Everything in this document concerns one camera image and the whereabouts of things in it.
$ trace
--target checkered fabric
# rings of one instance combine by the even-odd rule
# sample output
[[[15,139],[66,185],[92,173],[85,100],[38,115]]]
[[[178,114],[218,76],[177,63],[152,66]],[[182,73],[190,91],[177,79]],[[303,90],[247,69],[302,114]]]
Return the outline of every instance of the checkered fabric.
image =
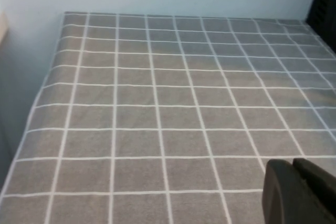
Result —
[[[296,20],[66,13],[0,223],[263,223],[269,159],[336,174],[335,87]]]

